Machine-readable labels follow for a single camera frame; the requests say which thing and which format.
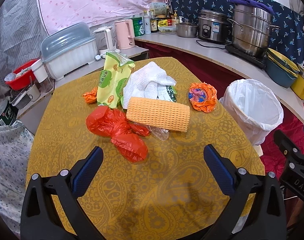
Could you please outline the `red plastic bag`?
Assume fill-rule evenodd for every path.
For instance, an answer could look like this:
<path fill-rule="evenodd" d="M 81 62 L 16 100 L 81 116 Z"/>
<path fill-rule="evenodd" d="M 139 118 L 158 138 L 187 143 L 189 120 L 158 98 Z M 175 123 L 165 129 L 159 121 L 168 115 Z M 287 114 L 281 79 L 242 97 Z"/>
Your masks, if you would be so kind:
<path fill-rule="evenodd" d="M 98 106 L 86 118 L 86 126 L 93 134 L 109 137 L 120 154 L 132 163 L 143 161 L 148 155 L 141 137 L 148 136 L 149 129 L 130 122 L 119 109 Z"/>

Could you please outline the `clear plastic wrap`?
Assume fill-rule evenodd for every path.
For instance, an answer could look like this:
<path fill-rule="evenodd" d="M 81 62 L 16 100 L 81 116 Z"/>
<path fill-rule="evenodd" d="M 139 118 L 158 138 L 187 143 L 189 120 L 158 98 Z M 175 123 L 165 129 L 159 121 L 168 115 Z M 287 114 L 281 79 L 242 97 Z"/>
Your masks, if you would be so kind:
<path fill-rule="evenodd" d="M 154 126 L 148 126 L 148 129 L 155 137 L 157 137 L 157 139 L 161 141 L 166 141 L 169 138 L 169 131 L 167 129 Z"/>

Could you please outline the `green white packet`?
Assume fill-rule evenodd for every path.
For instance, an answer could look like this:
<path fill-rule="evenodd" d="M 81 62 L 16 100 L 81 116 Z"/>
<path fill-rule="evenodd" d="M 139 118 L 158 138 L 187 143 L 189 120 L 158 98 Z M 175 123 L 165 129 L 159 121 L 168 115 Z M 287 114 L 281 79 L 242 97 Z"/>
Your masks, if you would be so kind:
<path fill-rule="evenodd" d="M 171 102 L 177 102 L 176 94 L 177 92 L 173 86 L 166 86 L 166 95 L 164 96 L 166 100 Z"/>

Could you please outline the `white cloth rag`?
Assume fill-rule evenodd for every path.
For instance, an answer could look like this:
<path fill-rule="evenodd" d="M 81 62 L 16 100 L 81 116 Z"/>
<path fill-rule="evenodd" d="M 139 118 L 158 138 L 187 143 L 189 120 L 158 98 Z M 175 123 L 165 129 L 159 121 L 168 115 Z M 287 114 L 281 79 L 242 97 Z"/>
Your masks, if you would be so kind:
<path fill-rule="evenodd" d="M 175 85 L 176 81 L 164 69 L 154 61 L 149 62 L 130 75 L 123 88 L 122 107 L 127 109 L 132 97 L 166 100 L 166 86 Z"/>

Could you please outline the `yellow green snack bag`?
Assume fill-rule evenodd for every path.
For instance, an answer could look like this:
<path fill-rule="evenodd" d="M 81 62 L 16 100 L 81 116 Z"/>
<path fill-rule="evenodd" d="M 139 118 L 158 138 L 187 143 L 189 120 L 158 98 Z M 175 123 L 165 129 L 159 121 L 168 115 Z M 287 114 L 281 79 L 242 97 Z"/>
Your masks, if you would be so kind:
<path fill-rule="evenodd" d="M 97 89 L 97 105 L 116 108 L 123 98 L 123 88 L 135 70 L 135 63 L 126 55 L 107 52 L 104 68 L 100 72 Z"/>

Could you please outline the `yellow saucepan with lid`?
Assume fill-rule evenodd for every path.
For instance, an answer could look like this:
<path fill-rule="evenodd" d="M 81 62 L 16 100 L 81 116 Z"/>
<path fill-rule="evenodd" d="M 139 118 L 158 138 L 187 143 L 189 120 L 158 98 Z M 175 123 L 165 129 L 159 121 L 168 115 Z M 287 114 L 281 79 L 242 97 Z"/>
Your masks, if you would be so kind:
<path fill-rule="evenodd" d="M 301 100 L 304 101 L 304 66 L 302 64 L 298 64 L 298 68 L 300 72 L 297 79 L 291 85 L 291 89 Z"/>

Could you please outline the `stacked teal yellow basins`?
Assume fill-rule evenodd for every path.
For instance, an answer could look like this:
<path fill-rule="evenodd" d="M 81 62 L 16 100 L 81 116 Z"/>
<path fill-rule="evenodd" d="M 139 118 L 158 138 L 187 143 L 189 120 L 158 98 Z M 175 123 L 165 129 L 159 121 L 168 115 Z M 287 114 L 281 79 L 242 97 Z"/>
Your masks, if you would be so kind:
<path fill-rule="evenodd" d="M 300 73 L 294 62 L 271 48 L 266 51 L 265 71 L 275 83 L 284 88 L 289 88 Z"/>

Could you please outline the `black induction cooker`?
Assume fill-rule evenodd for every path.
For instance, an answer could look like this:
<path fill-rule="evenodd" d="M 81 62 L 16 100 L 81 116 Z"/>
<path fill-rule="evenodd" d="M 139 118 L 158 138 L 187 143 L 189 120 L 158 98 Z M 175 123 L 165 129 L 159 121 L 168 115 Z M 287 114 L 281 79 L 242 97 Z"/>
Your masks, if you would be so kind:
<path fill-rule="evenodd" d="M 233 44 L 229 43 L 225 45 L 225 49 L 232 55 L 237 56 L 253 65 L 261 70 L 265 70 L 265 59 L 264 58 L 256 58 L 251 56 L 233 46 Z"/>

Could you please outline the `small orange wrapper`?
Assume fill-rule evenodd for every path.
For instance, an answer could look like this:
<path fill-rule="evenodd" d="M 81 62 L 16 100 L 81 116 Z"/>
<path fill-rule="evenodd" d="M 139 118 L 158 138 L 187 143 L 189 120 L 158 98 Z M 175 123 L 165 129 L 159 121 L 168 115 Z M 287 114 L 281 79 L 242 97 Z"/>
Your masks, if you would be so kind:
<path fill-rule="evenodd" d="M 87 104 L 92 104 L 97 102 L 97 87 L 93 88 L 90 92 L 83 94 L 83 98 Z"/>

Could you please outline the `silver rice cooker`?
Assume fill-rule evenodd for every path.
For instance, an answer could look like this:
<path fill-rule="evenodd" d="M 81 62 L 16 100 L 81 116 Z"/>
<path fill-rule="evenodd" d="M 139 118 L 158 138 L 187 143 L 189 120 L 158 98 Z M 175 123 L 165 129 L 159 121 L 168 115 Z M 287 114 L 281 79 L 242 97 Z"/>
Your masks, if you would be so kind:
<path fill-rule="evenodd" d="M 214 43 L 225 43 L 232 30 L 223 13 L 202 9 L 198 16 L 198 38 Z"/>

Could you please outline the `red plastic basin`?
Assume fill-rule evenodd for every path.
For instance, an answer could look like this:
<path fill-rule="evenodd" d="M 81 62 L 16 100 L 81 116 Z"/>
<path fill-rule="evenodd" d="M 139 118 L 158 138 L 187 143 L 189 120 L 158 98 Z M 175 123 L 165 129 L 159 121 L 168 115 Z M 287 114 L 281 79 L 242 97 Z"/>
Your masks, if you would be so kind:
<path fill-rule="evenodd" d="M 34 82 L 36 77 L 31 70 L 32 64 L 36 63 L 38 59 L 33 59 L 28 61 L 27 63 L 21 65 L 19 68 L 13 71 L 14 74 L 19 74 L 23 71 L 23 73 L 16 77 L 12 81 L 6 81 L 5 83 L 13 90 L 21 90 L 31 84 L 31 81 Z"/>

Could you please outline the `yellow paisley tablecloth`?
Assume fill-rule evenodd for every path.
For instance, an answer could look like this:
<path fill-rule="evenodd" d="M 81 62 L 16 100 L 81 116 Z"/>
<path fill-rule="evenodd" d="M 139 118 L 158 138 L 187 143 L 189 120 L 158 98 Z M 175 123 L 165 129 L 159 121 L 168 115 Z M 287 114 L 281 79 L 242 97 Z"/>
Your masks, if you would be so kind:
<path fill-rule="evenodd" d="M 228 202 L 209 171 L 204 147 L 212 144 L 236 167 L 263 175 L 257 152 L 221 104 L 211 113 L 191 110 L 186 133 L 165 141 L 144 138 L 147 158 L 125 159 L 109 138 L 91 133 L 87 116 L 95 109 L 83 94 L 97 87 L 99 72 L 54 90 L 36 132 L 27 176 L 53 176 L 99 146 L 104 161 L 79 203 L 107 239 L 177 239 L 215 222 Z"/>

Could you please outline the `small steel pot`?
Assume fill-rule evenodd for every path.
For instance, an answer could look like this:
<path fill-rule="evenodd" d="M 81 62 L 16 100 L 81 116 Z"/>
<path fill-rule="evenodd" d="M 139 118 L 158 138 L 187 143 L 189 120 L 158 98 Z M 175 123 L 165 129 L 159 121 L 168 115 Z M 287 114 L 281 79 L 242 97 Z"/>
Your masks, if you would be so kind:
<path fill-rule="evenodd" d="M 179 23 L 176 25 L 176 34 L 179 37 L 195 38 L 197 36 L 198 26 L 192 23 Z"/>

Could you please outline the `white bottle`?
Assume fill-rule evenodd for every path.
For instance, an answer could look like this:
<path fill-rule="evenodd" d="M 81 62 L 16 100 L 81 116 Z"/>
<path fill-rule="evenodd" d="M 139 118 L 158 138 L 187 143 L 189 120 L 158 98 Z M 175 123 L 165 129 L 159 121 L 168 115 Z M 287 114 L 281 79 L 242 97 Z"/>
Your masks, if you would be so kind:
<path fill-rule="evenodd" d="M 144 23 L 145 35 L 151 34 L 150 16 L 149 16 L 149 13 L 146 10 L 143 13 L 143 23 Z"/>

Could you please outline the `pink electric kettle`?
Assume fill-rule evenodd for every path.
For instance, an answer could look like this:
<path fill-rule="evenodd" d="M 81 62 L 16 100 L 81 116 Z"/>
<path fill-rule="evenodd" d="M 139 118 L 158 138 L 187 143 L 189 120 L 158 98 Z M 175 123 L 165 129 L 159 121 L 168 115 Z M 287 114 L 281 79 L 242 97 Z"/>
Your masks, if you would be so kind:
<path fill-rule="evenodd" d="M 135 46 L 135 34 L 132 19 L 115 22 L 115 31 L 118 49 L 131 49 Z"/>

